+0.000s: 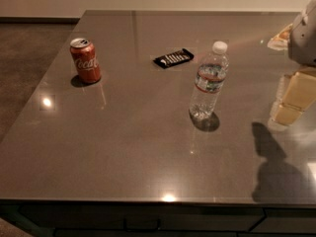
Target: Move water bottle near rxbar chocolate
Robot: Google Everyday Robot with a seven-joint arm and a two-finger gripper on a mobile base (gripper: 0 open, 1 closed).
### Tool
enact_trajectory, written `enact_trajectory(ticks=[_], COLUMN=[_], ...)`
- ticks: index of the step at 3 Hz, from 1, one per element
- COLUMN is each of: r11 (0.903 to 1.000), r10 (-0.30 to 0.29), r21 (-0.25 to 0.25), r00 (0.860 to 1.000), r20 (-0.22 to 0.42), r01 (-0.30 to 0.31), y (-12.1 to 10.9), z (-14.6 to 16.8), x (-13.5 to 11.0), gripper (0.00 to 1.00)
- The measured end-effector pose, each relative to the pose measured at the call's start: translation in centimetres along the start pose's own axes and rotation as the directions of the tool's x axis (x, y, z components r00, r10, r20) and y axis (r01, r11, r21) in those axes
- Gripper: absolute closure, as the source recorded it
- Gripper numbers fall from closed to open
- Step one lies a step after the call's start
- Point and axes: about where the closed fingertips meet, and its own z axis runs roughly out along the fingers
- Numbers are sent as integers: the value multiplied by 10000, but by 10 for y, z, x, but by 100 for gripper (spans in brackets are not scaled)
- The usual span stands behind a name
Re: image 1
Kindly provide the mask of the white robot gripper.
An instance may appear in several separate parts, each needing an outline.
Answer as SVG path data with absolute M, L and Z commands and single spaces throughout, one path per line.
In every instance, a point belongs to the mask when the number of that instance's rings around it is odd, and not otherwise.
M 288 56 L 298 64 L 316 66 L 316 0 L 310 0 L 287 25 L 268 42 L 268 48 L 288 50 Z M 270 124 L 290 126 L 316 101 L 316 71 L 297 70 L 280 77 L 276 100 L 270 113 Z

